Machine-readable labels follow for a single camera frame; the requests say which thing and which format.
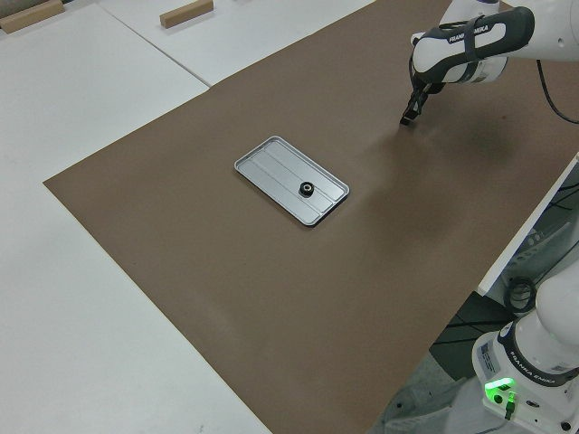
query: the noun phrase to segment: rectangular tray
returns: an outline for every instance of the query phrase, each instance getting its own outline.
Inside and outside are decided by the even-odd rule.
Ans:
[[[268,138],[234,167],[306,226],[315,226],[350,192],[346,184],[278,136]],[[302,183],[314,185],[310,197],[300,194]]]

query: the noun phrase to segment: wooden stick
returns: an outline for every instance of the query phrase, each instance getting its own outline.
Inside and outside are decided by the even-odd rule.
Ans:
[[[213,11],[214,1],[213,0],[196,0],[189,5],[178,7],[177,9],[165,12],[160,15],[161,25],[168,29],[174,25],[184,23],[187,20],[195,18],[199,15],[206,14]]]
[[[1,18],[0,27],[2,27],[6,33],[12,33],[62,12],[64,12],[62,0],[48,0],[47,2],[40,3],[16,14]]]

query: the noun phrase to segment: green glowing indicator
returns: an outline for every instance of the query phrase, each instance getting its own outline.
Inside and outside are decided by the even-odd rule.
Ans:
[[[488,382],[485,384],[485,393],[487,394],[487,398],[490,401],[494,401],[494,397],[496,394],[500,392],[504,392],[515,385],[515,380],[512,378],[501,378],[500,380],[496,380],[494,382]],[[514,393],[509,394],[509,400],[514,399]]]

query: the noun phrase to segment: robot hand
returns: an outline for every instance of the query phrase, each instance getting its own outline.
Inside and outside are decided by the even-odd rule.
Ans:
[[[579,0],[453,0],[441,23],[413,35],[408,125],[448,82],[493,81],[508,57],[579,61]]]

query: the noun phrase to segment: brown mat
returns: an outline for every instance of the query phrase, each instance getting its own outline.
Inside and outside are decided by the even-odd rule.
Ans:
[[[368,429],[577,151],[531,61],[398,127],[447,3],[369,5],[46,182],[275,434]],[[233,170],[273,134],[351,188],[314,229]]]

